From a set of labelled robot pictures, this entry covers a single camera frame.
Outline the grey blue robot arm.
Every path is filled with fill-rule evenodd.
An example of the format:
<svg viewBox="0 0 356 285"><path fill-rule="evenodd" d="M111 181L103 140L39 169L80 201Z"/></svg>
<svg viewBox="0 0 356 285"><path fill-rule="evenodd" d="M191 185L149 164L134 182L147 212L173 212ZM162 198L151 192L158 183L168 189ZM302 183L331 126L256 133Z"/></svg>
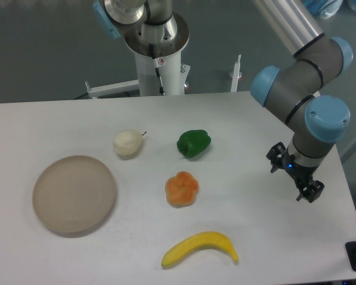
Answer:
<svg viewBox="0 0 356 285"><path fill-rule="evenodd" d="M313 173L350 120L339 98L317 92L351 64L353 52L340 37L327 37L300 1L256 1L295 62L286 69L267 66L255 76L250 94L294 135L288 145L277 143L267 153L272 170L282 169L294 180L299 198L313 202L324 185ZM142 96L185 92L187 66L180 54L189 40L186 21L173 12L171 1L96 1L93 11L111 38L124 38L136 59Z"/></svg>

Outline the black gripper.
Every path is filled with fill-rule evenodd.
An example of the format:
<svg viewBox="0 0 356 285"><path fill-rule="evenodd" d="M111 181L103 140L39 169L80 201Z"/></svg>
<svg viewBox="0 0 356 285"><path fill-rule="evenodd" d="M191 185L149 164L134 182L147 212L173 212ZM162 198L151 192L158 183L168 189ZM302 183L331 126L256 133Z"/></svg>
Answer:
<svg viewBox="0 0 356 285"><path fill-rule="evenodd" d="M285 154L285 151L286 148L282 142L273 145L268 151L266 158L271 164L270 172L274 173L278 169L285 170L299 190L296 200L305 199L309 203L314 202L320 197L325 187L321 181L313 180L313 173L316 168L298 164L295 161L295 156Z"/></svg>

